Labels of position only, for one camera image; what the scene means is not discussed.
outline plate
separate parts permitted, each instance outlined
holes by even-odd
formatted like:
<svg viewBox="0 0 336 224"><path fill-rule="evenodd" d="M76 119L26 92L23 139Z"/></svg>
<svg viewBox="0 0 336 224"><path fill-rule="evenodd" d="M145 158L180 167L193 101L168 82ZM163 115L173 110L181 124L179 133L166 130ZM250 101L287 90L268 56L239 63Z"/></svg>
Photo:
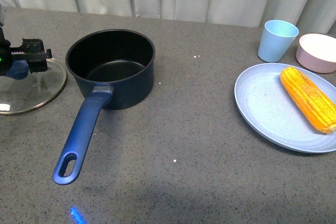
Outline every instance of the plate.
<svg viewBox="0 0 336 224"><path fill-rule="evenodd" d="M256 132L279 146L305 153L335 151L336 132L317 131L283 87L280 73L289 66L263 63L242 72L234 91L240 113ZM296 68L336 102L336 88L331 83L317 74Z"/></svg>

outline gray countertop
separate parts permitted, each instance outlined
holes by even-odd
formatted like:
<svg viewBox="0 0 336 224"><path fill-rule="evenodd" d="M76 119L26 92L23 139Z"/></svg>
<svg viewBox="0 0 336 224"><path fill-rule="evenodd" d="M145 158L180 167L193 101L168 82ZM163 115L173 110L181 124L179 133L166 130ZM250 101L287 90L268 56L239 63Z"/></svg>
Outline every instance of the gray countertop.
<svg viewBox="0 0 336 224"><path fill-rule="evenodd" d="M67 186L52 173L83 102L73 76L45 106L0 116L2 223L74 223L71 207L86 223L336 222L336 153L279 147L237 109L237 77L263 63L262 29L7 8L4 33L12 46L42 39L65 65L75 41L109 28L153 41L152 92L101 111L81 174ZM299 66L296 47L297 39L282 63ZM323 77L336 84L334 73Z"/></svg>

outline pot lid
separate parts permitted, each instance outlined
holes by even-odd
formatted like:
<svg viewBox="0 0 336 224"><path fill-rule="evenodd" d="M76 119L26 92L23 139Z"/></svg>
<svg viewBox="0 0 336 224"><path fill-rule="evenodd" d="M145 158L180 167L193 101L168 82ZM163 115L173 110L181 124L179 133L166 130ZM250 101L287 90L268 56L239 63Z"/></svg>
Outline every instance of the pot lid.
<svg viewBox="0 0 336 224"><path fill-rule="evenodd" d="M29 73L22 80L0 77L0 114L35 110L54 99L65 86L67 72L55 59L47 59L48 70Z"/></svg>

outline yellow corn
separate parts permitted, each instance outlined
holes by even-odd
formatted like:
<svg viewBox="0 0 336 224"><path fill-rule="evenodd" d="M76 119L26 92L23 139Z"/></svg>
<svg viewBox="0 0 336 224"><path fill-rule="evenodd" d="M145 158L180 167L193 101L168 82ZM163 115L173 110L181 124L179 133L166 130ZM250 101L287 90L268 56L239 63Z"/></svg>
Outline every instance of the yellow corn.
<svg viewBox="0 0 336 224"><path fill-rule="evenodd" d="M283 86L308 121L320 132L336 130L336 105L300 70L287 67L280 73Z"/></svg>

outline saucepan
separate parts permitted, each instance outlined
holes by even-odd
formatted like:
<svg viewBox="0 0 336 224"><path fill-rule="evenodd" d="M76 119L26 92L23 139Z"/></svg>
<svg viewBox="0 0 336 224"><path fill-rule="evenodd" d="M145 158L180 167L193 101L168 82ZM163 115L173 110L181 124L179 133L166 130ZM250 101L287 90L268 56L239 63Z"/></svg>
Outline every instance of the saucepan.
<svg viewBox="0 0 336 224"><path fill-rule="evenodd" d="M125 29L95 32L68 50L66 67L85 100L55 167L57 184L78 178L101 109L125 109L148 96L154 84L154 57L152 41ZM73 168L65 176L70 161Z"/></svg>

